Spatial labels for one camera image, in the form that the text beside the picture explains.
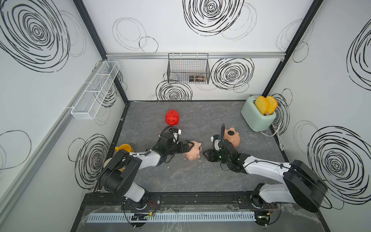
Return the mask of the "light pink piggy bank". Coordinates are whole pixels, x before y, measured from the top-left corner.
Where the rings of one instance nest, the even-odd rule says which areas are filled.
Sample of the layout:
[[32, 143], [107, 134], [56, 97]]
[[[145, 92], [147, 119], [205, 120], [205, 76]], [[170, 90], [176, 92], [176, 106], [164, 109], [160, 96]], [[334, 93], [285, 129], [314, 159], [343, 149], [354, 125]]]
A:
[[189, 152], [186, 152], [183, 155], [190, 161], [199, 159], [202, 152], [202, 143], [199, 143], [197, 141], [190, 141], [190, 143], [188, 144], [192, 148]]

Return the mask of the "yellow toast slice right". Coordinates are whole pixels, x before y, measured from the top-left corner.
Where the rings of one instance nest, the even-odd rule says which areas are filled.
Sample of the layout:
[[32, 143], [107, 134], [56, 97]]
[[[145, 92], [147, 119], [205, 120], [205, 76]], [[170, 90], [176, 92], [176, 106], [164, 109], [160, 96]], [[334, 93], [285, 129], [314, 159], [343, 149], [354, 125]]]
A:
[[267, 96], [266, 100], [267, 100], [268, 105], [269, 105], [266, 114], [271, 115], [271, 114], [273, 114], [273, 112], [277, 108], [278, 103], [277, 103], [277, 100], [272, 96]]

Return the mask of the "red piggy bank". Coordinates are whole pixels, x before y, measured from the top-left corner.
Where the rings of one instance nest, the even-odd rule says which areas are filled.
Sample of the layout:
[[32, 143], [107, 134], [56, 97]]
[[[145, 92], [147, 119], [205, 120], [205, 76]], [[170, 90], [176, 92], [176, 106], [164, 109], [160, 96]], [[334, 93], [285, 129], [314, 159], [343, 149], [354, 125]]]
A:
[[180, 121], [180, 115], [176, 110], [170, 110], [166, 113], [165, 121], [168, 125], [175, 126], [178, 125]]

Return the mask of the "yellow mug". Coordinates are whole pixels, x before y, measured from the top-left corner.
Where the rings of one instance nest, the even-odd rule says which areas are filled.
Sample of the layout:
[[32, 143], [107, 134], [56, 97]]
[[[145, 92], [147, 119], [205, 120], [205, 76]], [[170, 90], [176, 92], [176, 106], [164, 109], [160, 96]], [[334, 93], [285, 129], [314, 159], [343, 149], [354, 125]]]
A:
[[134, 152], [134, 150], [132, 149], [132, 147], [129, 144], [123, 144], [119, 147], [115, 147], [116, 152], [118, 152], [120, 150], [125, 150], [127, 152]]

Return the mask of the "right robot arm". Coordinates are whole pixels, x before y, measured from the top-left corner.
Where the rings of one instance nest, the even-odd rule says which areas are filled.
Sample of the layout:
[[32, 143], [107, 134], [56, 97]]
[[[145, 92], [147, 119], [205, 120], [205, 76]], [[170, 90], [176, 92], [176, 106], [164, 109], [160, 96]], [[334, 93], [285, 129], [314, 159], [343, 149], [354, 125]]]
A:
[[326, 196], [328, 186], [304, 162], [277, 162], [239, 153], [231, 142], [217, 137], [213, 148], [203, 152], [210, 162], [220, 162], [235, 173], [263, 176], [277, 184], [259, 183], [250, 195], [256, 208], [272, 203], [293, 203], [316, 213]]

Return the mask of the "small items in basket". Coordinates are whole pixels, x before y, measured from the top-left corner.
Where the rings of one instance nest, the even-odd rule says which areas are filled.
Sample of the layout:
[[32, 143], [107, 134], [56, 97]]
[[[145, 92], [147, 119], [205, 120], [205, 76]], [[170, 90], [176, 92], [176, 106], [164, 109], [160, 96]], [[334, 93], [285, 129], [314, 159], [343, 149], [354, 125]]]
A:
[[207, 82], [207, 77], [190, 75], [189, 82]]

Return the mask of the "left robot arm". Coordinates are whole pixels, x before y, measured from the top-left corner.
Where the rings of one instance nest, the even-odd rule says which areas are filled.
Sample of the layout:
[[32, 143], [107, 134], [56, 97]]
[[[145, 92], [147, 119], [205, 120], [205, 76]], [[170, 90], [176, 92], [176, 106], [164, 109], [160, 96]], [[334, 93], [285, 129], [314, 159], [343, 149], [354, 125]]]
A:
[[130, 153], [119, 150], [102, 169], [98, 183], [116, 197], [132, 200], [138, 208], [144, 208], [148, 191], [134, 182], [139, 170], [156, 167], [166, 162], [168, 156], [190, 152], [196, 143], [186, 140], [179, 142], [172, 133], [160, 136], [157, 143], [144, 152]]

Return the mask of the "yellow toast slice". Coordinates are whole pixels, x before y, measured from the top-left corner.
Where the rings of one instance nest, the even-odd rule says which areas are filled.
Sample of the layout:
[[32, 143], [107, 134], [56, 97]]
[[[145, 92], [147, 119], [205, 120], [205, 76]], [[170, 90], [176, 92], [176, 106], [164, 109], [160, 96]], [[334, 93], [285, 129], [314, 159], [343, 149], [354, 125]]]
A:
[[265, 115], [268, 111], [268, 108], [269, 108], [269, 103], [267, 101], [267, 99], [263, 96], [259, 96], [256, 100], [255, 100], [255, 107], [259, 110], [259, 112], [262, 114], [262, 115]]
[[267, 96], [266, 100], [267, 100], [268, 105], [269, 105], [266, 114], [271, 115], [271, 114], [273, 114], [273, 112], [277, 108], [278, 103], [277, 103], [277, 100], [272, 96]]

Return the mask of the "orange-tan piggy bank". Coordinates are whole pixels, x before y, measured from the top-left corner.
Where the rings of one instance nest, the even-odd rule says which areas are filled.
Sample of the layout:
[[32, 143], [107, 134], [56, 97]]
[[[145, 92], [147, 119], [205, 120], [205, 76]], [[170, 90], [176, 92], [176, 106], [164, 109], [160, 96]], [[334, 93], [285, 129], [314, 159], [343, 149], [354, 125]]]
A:
[[228, 140], [234, 147], [237, 147], [241, 142], [239, 133], [233, 127], [225, 129], [223, 139]]

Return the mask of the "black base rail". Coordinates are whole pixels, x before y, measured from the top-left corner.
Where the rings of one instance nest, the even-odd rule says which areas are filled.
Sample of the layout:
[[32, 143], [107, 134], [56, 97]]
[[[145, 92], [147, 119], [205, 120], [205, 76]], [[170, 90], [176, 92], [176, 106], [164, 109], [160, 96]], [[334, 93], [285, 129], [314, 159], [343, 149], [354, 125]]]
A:
[[93, 192], [85, 195], [79, 208], [84, 211], [88, 206], [122, 206], [125, 210], [151, 210], [162, 206], [177, 205], [228, 205], [237, 204], [239, 209], [267, 209], [270, 204], [294, 203], [301, 208], [316, 213], [319, 210], [311, 196], [299, 194], [291, 196], [285, 190], [263, 189], [261, 192], [147, 192], [128, 191], [126, 194]]

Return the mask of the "mint green toaster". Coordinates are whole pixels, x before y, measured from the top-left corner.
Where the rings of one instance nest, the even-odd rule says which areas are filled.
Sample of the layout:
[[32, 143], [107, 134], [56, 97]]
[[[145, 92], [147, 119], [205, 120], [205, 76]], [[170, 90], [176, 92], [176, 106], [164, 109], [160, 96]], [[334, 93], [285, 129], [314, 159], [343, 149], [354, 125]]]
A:
[[241, 114], [247, 122], [248, 126], [255, 132], [266, 131], [273, 121], [276, 119], [276, 113], [273, 112], [271, 115], [263, 115], [255, 106], [255, 100], [258, 99], [258, 95], [250, 96], [247, 98]]

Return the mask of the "yellow toast slice left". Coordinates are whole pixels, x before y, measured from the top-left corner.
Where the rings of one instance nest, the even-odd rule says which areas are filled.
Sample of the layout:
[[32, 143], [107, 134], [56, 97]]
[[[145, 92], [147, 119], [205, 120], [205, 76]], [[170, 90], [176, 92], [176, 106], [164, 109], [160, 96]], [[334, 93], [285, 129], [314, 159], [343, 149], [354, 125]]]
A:
[[267, 99], [263, 96], [259, 96], [256, 100], [255, 100], [255, 107], [259, 110], [259, 112], [262, 114], [262, 115], [265, 115], [268, 111], [268, 108], [269, 108], [269, 103], [267, 101]]

